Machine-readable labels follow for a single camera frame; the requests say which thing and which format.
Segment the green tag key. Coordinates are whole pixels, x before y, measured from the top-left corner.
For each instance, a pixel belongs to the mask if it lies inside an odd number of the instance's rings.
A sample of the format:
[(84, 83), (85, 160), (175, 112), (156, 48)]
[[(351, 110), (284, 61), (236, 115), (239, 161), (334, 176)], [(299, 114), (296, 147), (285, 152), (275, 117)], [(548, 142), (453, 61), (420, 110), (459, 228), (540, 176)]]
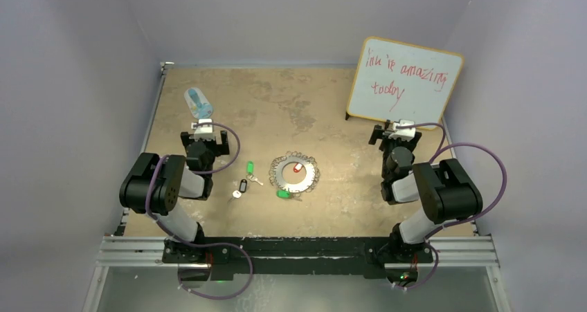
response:
[(278, 190), (276, 192), (276, 196), (280, 199), (291, 199), (291, 200), (296, 200), (296, 201), (302, 201), (300, 193), (297, 193), (297, 192)]
[(259, 178), (255, 175), (254, 169), (255, 169), (254, 163), (252, 161), (249, 161), (246, 166), (247, 179), (250, 180), (251, 182), (254, 182), (254, 183), (257, 183), (257, 184), (263, 186), (264, 183), (261, 182), (259, 180)]

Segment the metal disc with keyrings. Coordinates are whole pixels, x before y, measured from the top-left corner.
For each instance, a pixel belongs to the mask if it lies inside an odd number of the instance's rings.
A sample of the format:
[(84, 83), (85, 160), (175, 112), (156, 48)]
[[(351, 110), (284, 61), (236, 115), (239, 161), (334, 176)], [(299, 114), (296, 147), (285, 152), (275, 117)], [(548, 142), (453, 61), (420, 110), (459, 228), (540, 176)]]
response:
[[(294, 172), (294, 165), (301, 163), (300, 172)], [(300, 193), (312, 192), (320, 179), (316, 159), (301, 152), (287, 152), (270, 164), (269, 182), (278, 190)]]

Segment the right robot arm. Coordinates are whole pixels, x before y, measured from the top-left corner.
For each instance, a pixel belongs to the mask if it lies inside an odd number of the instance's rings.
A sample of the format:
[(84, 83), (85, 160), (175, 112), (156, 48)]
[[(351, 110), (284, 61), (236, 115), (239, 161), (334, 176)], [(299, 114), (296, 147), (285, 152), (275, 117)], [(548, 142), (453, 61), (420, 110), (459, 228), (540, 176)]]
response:
[(400, 120), (375, 125), (368, 141), (381, 143), (382, 199), (390, 205), (421, 203), (414, 215), (394, 226), (380, 249), (397, 261), (423, 250), (435, 229), (477, 215), (483, 207), (478, 188), (458, 160), (416, 163), (413, 152), (421, 136), (411, 121)]

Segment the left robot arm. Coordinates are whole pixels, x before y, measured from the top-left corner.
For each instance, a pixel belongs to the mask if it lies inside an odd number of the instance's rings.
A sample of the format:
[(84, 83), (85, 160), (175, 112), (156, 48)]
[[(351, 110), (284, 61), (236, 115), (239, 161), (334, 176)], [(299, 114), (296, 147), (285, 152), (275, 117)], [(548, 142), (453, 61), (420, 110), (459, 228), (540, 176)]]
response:
[(172, 240), (170, 249), (190, 263), (206, 256), (203, 228), (179, 205), (179, 199), (206, 200), (213, 188), (215, 159), (230, 154), (228, 132), (195, 131), (180, 135), (184, 155), (138, 155), (121, 183), (119, 202), (137, 214), (144, 214), (165, 228)]

